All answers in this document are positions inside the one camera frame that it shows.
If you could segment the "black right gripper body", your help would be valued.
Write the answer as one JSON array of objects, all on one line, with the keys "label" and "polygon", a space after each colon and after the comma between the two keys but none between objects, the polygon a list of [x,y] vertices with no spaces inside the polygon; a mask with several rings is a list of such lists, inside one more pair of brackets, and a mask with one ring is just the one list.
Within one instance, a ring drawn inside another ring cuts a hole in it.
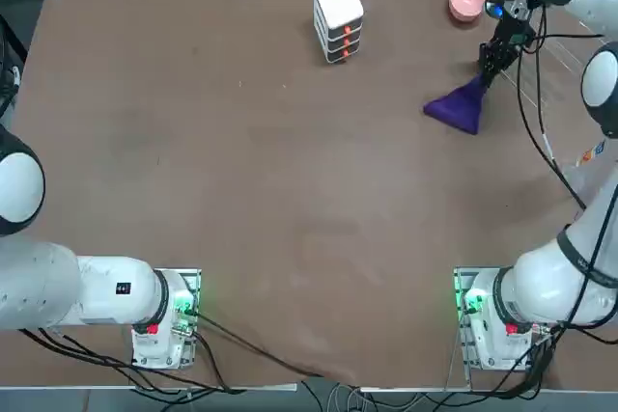
[{"label": "black right gripper body", "polygon": [[493,54],[506,53],[513,47],[530,46],[536,36],[536,31],[528,19],[517,19],[508,13],[503,13],[497,22],[492,39]]}]

